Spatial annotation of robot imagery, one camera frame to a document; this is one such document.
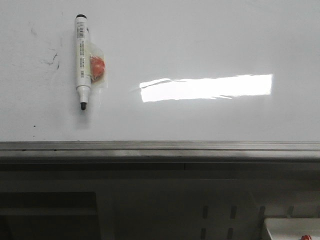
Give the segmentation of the grey slotted metal panel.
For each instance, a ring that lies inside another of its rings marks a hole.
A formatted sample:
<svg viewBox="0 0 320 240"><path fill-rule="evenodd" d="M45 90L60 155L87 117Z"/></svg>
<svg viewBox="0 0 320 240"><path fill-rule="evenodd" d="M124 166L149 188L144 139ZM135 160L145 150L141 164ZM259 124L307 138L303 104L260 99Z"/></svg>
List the grey slotted metal panel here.
<svg viewBox="0 0 320 240"><path fill-rule="evenodd" d="M112 198L118 240L259 240L267 217L320 215L317 180L122 180Z"/></svg>

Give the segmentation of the white whiteboard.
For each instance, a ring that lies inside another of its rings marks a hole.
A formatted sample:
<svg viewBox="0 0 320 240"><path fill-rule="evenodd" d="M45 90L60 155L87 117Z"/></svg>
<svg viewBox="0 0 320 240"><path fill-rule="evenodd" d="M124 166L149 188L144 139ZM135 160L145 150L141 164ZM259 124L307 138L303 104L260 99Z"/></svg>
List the white whiteboard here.
<svg viewBox="0 0 320 240"><path fill-rule="evenodd" d="M107 86L76 90L75 18ZM3 0L2 141L318 141L317 0Z"/></svg>

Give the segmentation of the white bin with red item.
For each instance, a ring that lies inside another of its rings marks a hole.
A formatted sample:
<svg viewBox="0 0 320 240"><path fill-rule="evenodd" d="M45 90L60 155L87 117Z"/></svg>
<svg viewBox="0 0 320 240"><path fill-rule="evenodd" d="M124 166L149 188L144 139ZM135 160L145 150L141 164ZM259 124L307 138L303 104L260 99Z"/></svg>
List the white bin with red item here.
<svg viewBox="0 0 320 240"><path fill-rule="evenodd" d="M262 240L319 240L319 218L266 218Z"/></svg>

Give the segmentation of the white whiteboard marker pen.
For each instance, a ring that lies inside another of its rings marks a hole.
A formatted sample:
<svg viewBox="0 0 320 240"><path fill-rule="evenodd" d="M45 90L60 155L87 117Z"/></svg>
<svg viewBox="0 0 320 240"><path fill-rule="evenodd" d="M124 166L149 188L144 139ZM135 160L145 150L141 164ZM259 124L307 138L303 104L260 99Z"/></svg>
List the white whiteboard marker pen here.
<svg viewBox="0 0 320 240"><path fill-rule="evenodd" d="M78 14L74 20L75 34L75 79L80 109L86 110L91 92L90 33L88 19Z"/></svg>

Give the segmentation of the aluminium whiteboard frame rail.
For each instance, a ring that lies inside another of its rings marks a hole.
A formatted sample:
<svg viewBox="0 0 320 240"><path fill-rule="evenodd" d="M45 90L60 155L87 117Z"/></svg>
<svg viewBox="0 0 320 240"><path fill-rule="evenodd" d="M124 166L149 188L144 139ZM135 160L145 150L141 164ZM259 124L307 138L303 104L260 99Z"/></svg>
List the aluminium whiteboard frame rail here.
<svg viewBox="0 0 320 240"><path fill-rule="evenodd" d="M1 164L318 162L317 141L2 141Z"/></svg>

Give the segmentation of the orange magnet taped to marker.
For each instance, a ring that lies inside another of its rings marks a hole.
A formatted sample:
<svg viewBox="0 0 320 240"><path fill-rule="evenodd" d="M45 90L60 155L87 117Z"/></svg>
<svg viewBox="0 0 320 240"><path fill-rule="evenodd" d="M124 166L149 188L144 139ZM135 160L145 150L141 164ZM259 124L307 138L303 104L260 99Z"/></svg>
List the orange magnet taped to marker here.
<svg viewBox="0 0 320 240"><path fill-rule="evenodd" d="M89 42L90 79L96 89L107 86L107 70L104 52L94 43Z"/></svg>

